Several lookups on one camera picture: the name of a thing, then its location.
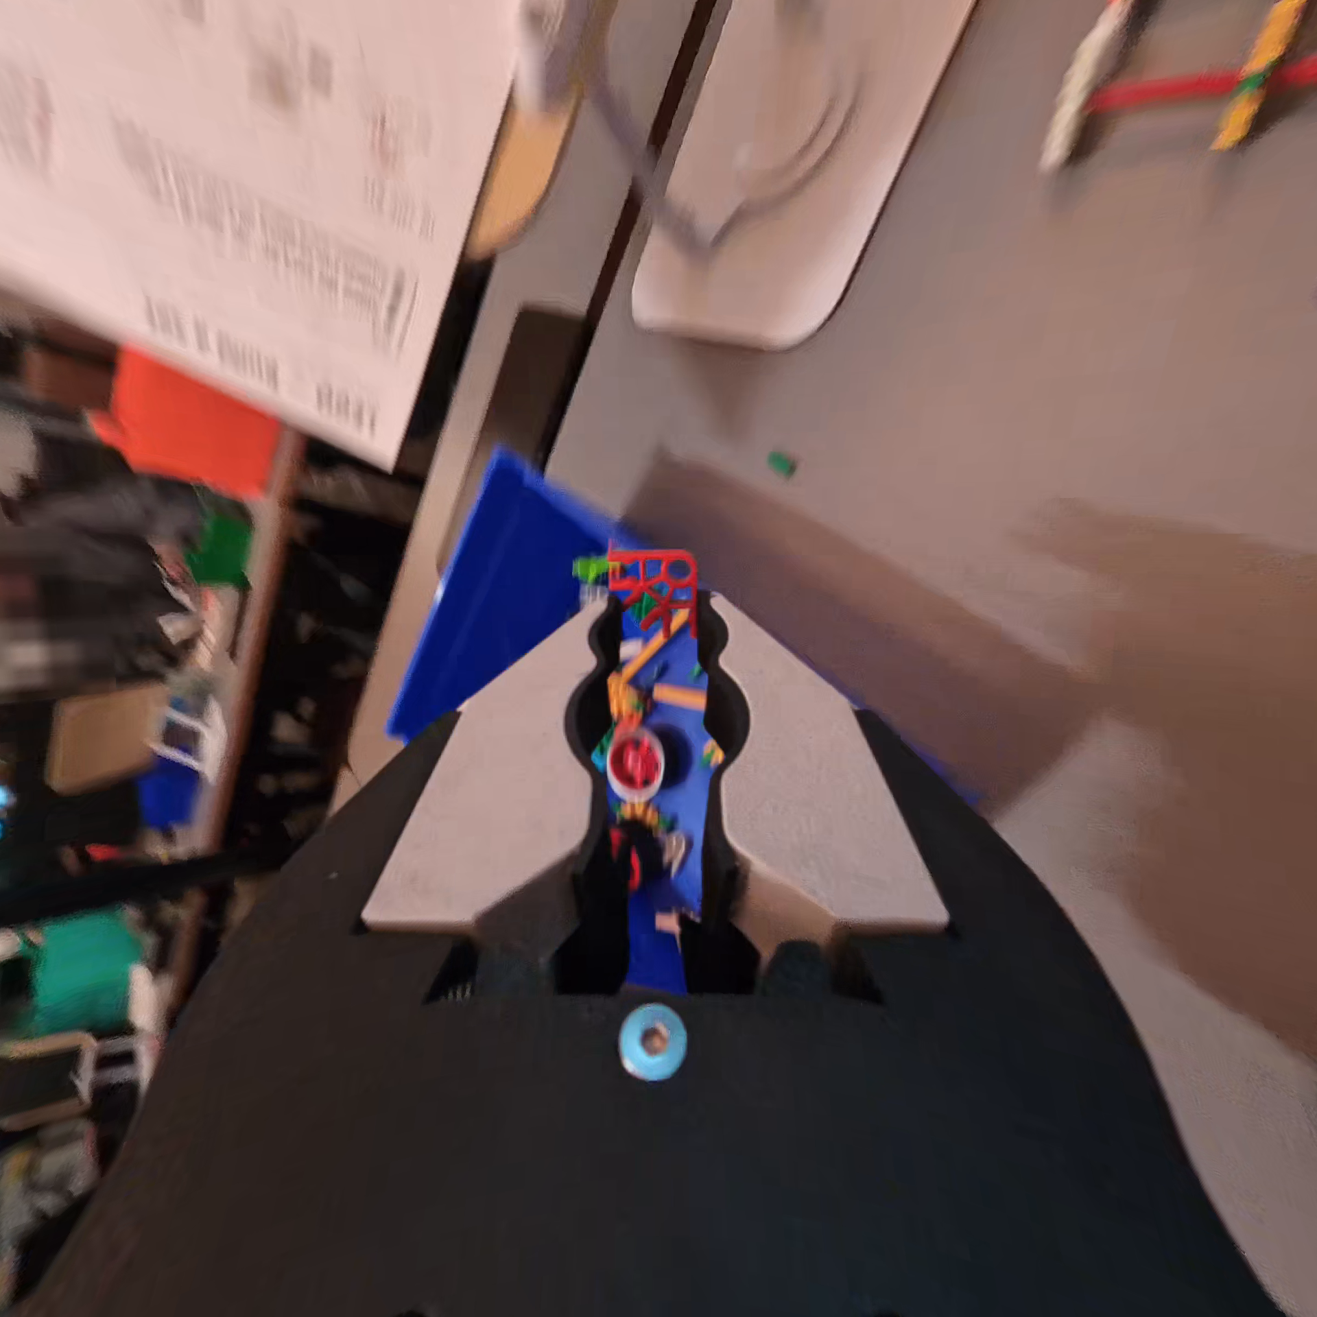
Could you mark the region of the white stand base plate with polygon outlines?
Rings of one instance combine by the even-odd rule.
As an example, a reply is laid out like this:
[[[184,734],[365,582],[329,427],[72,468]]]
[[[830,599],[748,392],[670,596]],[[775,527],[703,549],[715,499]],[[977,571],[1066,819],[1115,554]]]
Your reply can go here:
[[[844,300],[977,5],[823,2],[845,8],[864,57],[861,105],[825,170],[779,214],[709,261],[651,224],[630,292],[643,331],[756,351],[815,336]]]

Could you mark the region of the teal plastic container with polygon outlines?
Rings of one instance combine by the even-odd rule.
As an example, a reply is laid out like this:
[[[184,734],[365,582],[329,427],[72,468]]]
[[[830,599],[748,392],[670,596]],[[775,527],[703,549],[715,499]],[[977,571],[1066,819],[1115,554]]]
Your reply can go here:
[[[50,919],[25,933],[30,975],[19,1038],[63,1032],[104,1038],[127,1030],[130,983],[143,946],[121,908]]]

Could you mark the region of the red toy fan connector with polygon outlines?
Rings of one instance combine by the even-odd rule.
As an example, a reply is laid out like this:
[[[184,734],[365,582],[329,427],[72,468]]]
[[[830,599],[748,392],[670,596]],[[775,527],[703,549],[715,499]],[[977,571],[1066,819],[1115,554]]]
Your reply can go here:
[[[608,593],[634,618],[641,635],[698,635],[699,569],[684,549],[621,549],[607,555]]]

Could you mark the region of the tagged blue plastic bin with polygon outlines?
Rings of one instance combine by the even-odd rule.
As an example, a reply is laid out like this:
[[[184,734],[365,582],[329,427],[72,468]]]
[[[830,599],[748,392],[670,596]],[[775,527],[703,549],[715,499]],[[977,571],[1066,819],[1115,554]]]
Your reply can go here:
[[[401,734],[419,732],[422,714],[436,714],[447,740],[464,701],[563,623],[593,602],[618,607],[619,645],[607,673],[608,715],[602,715],[602,701],[596,700],[596,728],[602,736],[590,759],[605,789],[605,845],[594,850],[594,863],[607,856],[612,872],[624,878],[629,897],[626,979],[618,993],[560,993],[549,972],[533,963],[480,952],[467,939],[452,936],[455,950],[470,952],[481,994],[494,994],[494,982],[500,979],[511,982],[508,993],[528,980],[538,991],[561,996],[688,994],[682,921],[699,916],[703,834],[723,750],[706,728],[709,674],[699,657],[699,626],[696,637],[685,629],[668,638],[641,635],[607,587],[610,547],[643,549],[618,524],[546,483],[519,458],[496,453],[450,566],[441,574],[431,615],[422,626],[392,712],[391,729]],[[878,725],[870,712],[848,700],[861,711],[864,734],[881,764],[873,737]],[[619,801],[604,775],[615,731],[634,725],[659,734],[666,753],[663,789],[649,803]],[[950,924],[941,935],[867,941],[864,963],[878,991],[853,994],[875,999],[884,994],[877,971],[881,957],[922,958],[955,949],[961,941],[952,891],[928,858],[884,767],[883,773],[944,899]]]

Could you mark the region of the red toy wheel black tyre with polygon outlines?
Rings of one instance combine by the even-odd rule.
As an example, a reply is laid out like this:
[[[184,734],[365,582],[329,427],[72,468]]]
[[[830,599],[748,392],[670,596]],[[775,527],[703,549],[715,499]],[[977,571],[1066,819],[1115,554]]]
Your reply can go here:
[[[649,803],[665,786],[666,753],[659,734],[643,725],[616,729],[604,758],[604,775],[623,803]]]

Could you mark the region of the wooden stand board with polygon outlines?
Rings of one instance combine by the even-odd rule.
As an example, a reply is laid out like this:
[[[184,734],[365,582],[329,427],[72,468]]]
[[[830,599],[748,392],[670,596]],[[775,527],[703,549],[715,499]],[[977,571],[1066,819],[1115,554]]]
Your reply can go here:
[[[533,221],[555,179],[582,91],[554,110],[527,110],[511,97],[472,214],[463,261],[496,257],[519,240]]]

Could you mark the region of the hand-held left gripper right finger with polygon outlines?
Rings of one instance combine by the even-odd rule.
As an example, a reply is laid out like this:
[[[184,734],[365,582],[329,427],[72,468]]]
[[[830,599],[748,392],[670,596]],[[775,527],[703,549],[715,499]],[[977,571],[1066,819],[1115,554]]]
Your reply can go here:
[[[875,994],[864,946],[950,928],[861,711],[723,596],[699,602],[713,770],[690,994]]]

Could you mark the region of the colourful toy cart frame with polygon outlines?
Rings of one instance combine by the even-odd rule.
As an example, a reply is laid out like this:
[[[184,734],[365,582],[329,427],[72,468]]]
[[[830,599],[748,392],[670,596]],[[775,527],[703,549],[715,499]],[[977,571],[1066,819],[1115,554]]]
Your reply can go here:
[[[1062,173],[1076,157],[1094,118],[1178,105],[1223,104],[1211,149],[1236,151],[1248,140],[1267,105],[1281,94],[1309,91],[1316,57],[1298,55],[1312,3],[1270,3],[1245,60],[1237,68],[1145,80],[1120,80],[1135,29],[1151,3],[1109,2],[1079,43],[1062,79],[1040,154],[1043,176]]]

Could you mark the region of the stand foot bracket with dome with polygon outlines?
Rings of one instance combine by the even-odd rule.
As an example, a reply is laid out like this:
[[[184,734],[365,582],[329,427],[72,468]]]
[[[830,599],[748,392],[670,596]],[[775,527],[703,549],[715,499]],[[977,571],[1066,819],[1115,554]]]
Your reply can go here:
[[[861,105],[864,57],[840,3],[731,3],[652,224],[709,261],[830,163]]]

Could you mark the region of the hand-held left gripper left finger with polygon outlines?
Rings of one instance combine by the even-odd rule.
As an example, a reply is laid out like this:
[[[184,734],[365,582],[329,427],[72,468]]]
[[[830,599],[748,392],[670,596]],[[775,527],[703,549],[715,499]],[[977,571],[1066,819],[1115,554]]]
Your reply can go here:
[[[467,939],[547,971],[565,994],[619,991],[629,897],[607,856],[594,863],[605,789],[590,759],[619,635],[618,607],[593,602],[464,701],[365,930]]]

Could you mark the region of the white instruction board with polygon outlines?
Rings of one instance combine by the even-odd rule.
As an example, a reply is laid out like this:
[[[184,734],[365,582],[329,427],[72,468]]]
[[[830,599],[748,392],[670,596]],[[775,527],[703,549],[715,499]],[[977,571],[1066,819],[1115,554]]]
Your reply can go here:
[[[3,2],[3,292],[394,469],[516,16]]]

